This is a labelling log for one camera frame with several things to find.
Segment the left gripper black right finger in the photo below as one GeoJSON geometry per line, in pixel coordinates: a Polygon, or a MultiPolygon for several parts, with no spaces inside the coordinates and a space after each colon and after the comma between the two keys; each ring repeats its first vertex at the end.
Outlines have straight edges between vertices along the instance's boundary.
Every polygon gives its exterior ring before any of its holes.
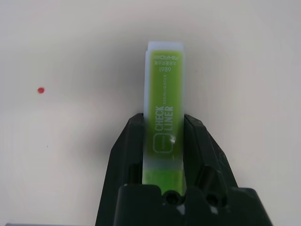
{"type": "Polygon", "coordinates": [[[187,186],[227,189],[237,183],[224,151],[202,121],[184,117],[184,174],[187,186]]]}

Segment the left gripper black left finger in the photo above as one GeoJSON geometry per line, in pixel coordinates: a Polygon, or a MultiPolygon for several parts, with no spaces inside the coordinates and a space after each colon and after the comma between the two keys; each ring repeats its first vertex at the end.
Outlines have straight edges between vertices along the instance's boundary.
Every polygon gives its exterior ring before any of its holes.
{"type": "Polygon", "coordinates": [[[98,226],[113,225],[119,188],[142,183],[143,114],[131,117],[111,149],[96,217],[98,226]]]}

